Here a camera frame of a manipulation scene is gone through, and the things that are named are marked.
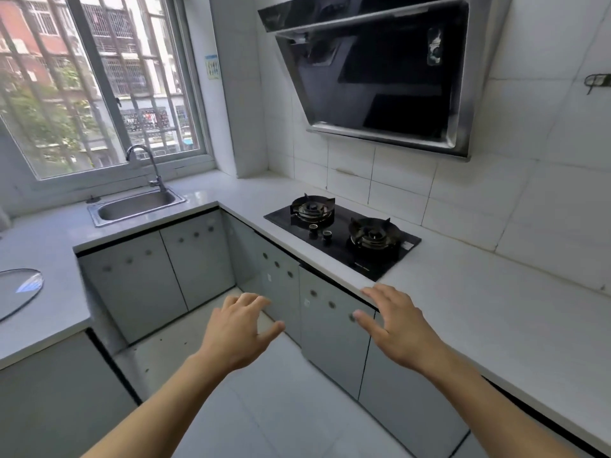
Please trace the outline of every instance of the black glass cooktop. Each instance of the black glass cooktop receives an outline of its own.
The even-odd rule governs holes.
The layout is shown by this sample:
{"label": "black glass cooktop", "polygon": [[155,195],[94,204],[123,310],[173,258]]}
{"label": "black glass cooktop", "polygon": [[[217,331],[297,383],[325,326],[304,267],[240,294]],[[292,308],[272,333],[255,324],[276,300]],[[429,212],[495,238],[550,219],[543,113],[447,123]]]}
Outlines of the black glass cooktop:
{"label": "black glass cooktop", "polygon": [[373,281],[422,241],[390,220],[367,219],[334,199],[307,195],[265,218]]}

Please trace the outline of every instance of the hand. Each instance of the hand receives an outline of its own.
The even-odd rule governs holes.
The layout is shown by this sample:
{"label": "hand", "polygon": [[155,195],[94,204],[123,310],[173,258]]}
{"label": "hand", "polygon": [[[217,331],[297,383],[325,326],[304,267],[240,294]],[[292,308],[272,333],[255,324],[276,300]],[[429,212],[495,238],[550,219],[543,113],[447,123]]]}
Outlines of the hand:
{"label": "hand", "polygon": [[361,292],[375,302],[384,319],[384,328],[360,310],[354,313],[356,321],[391,360],[426,376],[450,354],[450,349],[407,294],[385,284],[376,284]]}
{"label": "hand", "polygon": [[285,328],[282,321],[277,321],[264,333],[257,333],[256,320],[269,304],[270,300],[262,295],[228,296],[222,308],[213,310],[202,347],[195,356],[213,363],[225,376],[254,362]]}

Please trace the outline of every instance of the faucet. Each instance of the faucet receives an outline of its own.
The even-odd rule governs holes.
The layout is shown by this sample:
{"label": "faucet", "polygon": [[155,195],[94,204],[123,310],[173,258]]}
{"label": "faucet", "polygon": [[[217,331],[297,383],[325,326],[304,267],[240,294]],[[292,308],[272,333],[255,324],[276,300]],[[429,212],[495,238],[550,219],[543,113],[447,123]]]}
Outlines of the faucet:
{"label": "faucet", "polygon": [[153,153],[151,152],[151,150],[144,145],[132,145],[130,146],[130,148],[127,150],[127,153],[125,154],[125,158],[127,159],[127,161],[129,162],[130,160],[130,156],[131,154],[134,152],[134,149],[141,149],[142,151],[146,152],[150,159],[151,162],[153,163],[153,168],[155,169],[155,174],[157,176],[156,179],[149,181],[149,186],[151,187],[159,187],[159,191],[161,191],[162,193],[165,193],[167,191],[167,188],[165,187],[165,185],[163,184],[163,180],[161,179],[161,175],[159,175],[159,170],[157,170],[157,164],[155,163],[155,158],[153,156]]}

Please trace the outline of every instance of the forearm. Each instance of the forearm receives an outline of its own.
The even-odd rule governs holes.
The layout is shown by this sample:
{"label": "forearm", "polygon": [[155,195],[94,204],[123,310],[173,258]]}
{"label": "forearm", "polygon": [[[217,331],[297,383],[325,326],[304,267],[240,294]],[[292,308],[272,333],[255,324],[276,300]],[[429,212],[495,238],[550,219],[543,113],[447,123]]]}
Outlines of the forearm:
{"label": "forearm", "polygon": [[459,355],[448,350],[440,368],[425,376],[452,403],[490,458],[576,458]]}
{"label": "forearm", "polygon": [[225,373],[198,355],[83,458],[169,458]]}

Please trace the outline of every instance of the range hood metal frame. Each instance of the range hood metal frame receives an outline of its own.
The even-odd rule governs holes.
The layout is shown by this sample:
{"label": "range hood metal frame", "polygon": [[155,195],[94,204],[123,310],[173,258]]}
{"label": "range hood metal frame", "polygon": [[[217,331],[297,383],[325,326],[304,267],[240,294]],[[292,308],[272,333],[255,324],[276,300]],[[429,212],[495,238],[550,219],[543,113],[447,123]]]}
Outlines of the range hood metal frame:
{"label": "range hood metal frame", "polygon": [[[314,113],[308,105],[306,91],[302,86],[301,77],[290,51],[290,43],[292,41],[299,41],[300,38],[303,38],[304,33],[308,31],[333,29],[384,18],[392,19],[394,17],[410,16],[423,13],[437,6],[448,6],[456,3],[466,3],[468,5],[469,17],[461,74],[459,74],[453,86],[450,117],[445,138],[424,138],[382,130],[351,129],[327,122],[315,121]],[[492,59],[499,44],[500,34],[510,4],[511,0],[438,0],[376,13],[362,14],[345,19],[302,25],[292,29],[278,30],[274,31],[273,35],[276,36],[280,52],[307,117],[308,131],[344,135],[373,142],[403,146],[405,148],[421,149],[468,161],[470,159],[469,140],[474,116],[481,100],[483,87],[488,78]]]}

